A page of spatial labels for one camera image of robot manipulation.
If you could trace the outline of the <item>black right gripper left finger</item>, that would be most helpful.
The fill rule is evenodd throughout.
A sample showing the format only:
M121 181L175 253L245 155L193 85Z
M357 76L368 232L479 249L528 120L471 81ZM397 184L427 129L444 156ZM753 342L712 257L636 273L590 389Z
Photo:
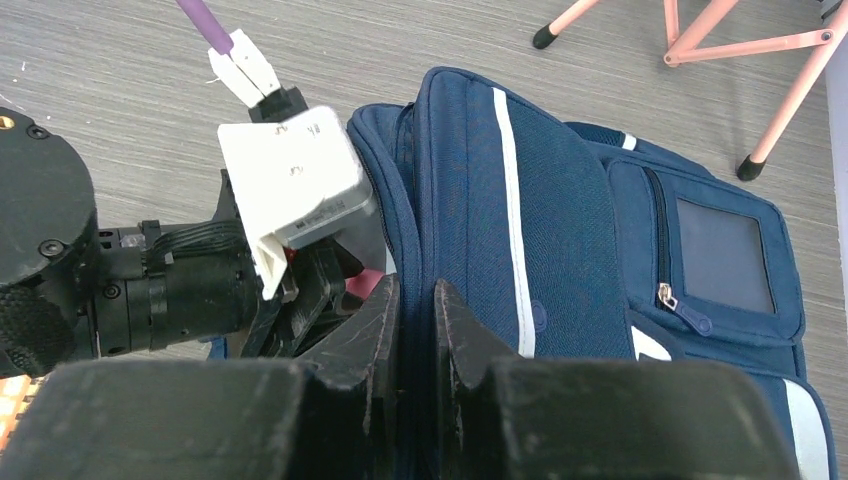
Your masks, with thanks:
M59 368L1 459L5 479L389 479L401 297L383 277L295 359Z

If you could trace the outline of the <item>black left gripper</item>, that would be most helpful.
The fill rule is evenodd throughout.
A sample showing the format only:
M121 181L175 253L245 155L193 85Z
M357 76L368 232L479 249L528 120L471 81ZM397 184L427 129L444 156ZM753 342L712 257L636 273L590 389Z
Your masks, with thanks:
M364 271L362 263L334 236L288 249L274 229L317 205L315 194L298 193L264 173L238 175L238 215L244 231L242 266L250 291L238 330L238 356L294 357L348 318L362 303L346 301L346 281Z

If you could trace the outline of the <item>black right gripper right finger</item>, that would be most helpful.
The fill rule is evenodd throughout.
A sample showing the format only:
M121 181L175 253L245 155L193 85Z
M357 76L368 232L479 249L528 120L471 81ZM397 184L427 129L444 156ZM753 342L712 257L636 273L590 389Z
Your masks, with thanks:
M715 362L526 359L434 290L444 479L796 479L751 378Z

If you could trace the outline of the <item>navy blue backpack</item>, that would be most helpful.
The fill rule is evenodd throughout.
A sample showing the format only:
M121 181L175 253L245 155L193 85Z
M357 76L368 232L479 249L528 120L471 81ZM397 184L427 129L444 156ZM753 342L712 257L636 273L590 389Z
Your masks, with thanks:
M406 106L345 129L379 205L401 297L400 462L440 475L434 290L453 285L526 359L701 361L752 379L800 475L835 479L809 385L781 212L671 151L562 122L480 75L430 70Z

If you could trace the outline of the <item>pink highlighter marker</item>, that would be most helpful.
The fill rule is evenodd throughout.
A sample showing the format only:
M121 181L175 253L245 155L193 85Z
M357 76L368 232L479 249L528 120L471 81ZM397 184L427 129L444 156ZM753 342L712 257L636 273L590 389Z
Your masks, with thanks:
M346 292L362 300L367 299L384 276L382 271L363 269L358 275L346 280Z

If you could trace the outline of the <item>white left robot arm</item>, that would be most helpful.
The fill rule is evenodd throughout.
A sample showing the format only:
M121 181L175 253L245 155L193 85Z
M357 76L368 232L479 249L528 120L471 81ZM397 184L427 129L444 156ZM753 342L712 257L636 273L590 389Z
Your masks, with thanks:
M3 377L240 330L261 356L283 325L297 330L295 355L360 307L346 283L362 270L323 240L296 253L282 289L264 300L228 177L208 221L102 229L74 148L20 112L1 112Z

